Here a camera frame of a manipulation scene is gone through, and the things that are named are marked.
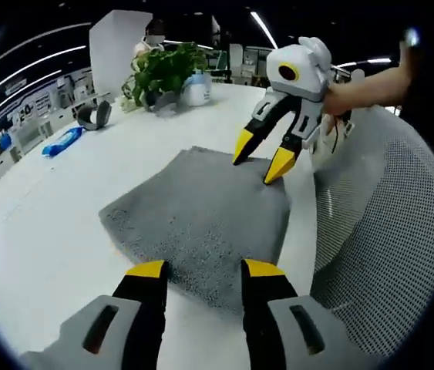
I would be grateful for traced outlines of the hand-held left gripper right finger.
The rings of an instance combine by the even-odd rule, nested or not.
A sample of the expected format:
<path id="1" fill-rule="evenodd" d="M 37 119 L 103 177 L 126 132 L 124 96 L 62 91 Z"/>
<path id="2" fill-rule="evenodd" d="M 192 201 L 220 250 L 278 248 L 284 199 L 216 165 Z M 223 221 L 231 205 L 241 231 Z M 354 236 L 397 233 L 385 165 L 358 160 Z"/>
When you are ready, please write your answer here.
<path id="1" fill-rule="evenodd" d="M 351 342 L 314 298 L 297 295 L 277 266 L 243 259 L 241 295 L 252 369 L 377 369 L 378 356 Z"/>

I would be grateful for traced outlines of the person's right hand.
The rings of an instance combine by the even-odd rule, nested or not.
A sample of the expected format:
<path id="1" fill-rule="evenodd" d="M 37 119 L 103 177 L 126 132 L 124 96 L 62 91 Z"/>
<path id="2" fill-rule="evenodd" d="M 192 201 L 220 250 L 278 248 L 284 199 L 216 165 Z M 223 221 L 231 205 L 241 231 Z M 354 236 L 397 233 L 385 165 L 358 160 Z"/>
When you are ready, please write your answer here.
<path id="1" fill-rule="evenodd" d="M 356 99 L 354 84 L 332 83 L 324 97 L 323 112 L 331 116 L 340 116 L 355 108 Z"/>

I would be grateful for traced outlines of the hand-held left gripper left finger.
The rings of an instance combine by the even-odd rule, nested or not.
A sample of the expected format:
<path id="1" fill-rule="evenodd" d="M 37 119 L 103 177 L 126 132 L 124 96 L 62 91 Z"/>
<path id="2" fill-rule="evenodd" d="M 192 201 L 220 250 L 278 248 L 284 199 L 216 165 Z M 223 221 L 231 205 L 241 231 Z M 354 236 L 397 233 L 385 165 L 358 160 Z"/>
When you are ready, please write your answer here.
<path id="1" fill-rule="evenodd" d="M 130 268 L 111 295 L 66 319 L 59 337 L 19 360 L 25 369 L 155 369 L 165 330 L 169 264 Z"/>

